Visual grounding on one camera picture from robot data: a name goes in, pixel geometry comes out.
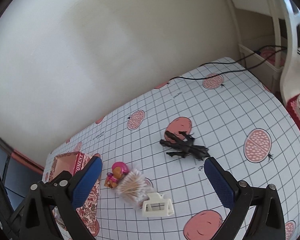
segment table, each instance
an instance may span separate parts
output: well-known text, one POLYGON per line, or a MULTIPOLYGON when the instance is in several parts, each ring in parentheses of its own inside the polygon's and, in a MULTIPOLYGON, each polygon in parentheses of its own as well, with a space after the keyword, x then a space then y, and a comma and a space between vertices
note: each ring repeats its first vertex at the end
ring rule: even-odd
MULTIPOLYGON (((224 65, 233 62, 228 57, 217 62, 196 68, 184 77, 243 69, 239 64, 224 65)), ((296 239, 300 234, 300 131, 275 96, 247 71, 205 82, 174 79, 159 87, 101 118, 47 158, 44 174, 49 173, 54 156, 73 151, 77 145, 90 156, 101 155, 103 171, 97 205, 100 231, 96 239, 209 240, 218 221, 226 218, 229 210, 221 205, 205 176, 203 161, 192 156, 170 157, 165 153, 171 149, 159 144, 169 123, 178 117, 191 121, 195 144, 208 147, 210 155, 237 180, 244 179, 254 187, 276 185, 287 239, 296 239), (140 116, 140 110, 144 117, 134 129, 127 117, 137 111, 140 116), (113 190, 105 188, 106 174, 117 161, 140 169, 158 192, 172 199, 175 215, 144 218, 141 210, 130 208, 113 190), (197 228, 190 219, 201 211, 205 211, 203 222, 212 223, 211 229, 205 229, 205 236, 191 233, 197 228)), ((254 207, 249 209, 236 239, 242 239, 253 211, 254 207)), ((61 232, 65 239, 70 237, 67 231, 61 232)))

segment red fabric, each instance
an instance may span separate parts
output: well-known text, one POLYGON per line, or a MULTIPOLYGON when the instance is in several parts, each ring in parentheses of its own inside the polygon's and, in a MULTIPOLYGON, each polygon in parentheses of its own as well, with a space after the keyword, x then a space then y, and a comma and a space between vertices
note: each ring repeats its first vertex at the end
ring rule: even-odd
POLYGON ((20 164, 28 167, 32 171, 35 171, 40 175, 43 175, 44 167, 31 161, 28 157, 24 156, 22 153, 18 152, 17 150, 13 151, 13 153, 11 154, 11 158, 19 162, 20 164))
POLYGON ((286 109, 300 130, 300 117, 297 113, 297 98, 298 98, 298 96, 299 95, 296 95, 295 97, 289 99, 286 109))

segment wall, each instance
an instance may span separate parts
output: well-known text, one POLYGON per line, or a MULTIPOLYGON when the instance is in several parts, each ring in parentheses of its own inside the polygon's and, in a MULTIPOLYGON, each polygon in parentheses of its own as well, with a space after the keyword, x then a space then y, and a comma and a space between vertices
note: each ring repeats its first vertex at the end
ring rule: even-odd
POLYGON ((0 19, 0 136, 40 165, 173 76, 238 57, 225 0, 13 0, 0 19))

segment open box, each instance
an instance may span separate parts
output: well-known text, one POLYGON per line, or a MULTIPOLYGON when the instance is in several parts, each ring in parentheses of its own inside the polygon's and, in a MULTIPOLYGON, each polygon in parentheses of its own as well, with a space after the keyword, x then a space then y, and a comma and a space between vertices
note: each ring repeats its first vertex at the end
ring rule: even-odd
MULTIPOLYGON (((82 170, 90 159, 91 157, 89 155, 81 152, 64 153, 54 157, 49 174, 49 182, 62 171, 69 171, 74 175, 77 171, 82 170)), ((96 181, 83 206, 76 209, 77 214, 93 236, 96 236, 100 230, 99 223, 96 219, 99 187, 100 178, 96 181)), ((55 208, 52 212, 58 225, 66 230, 66 226, 64 225, 58 210, 55 208)))

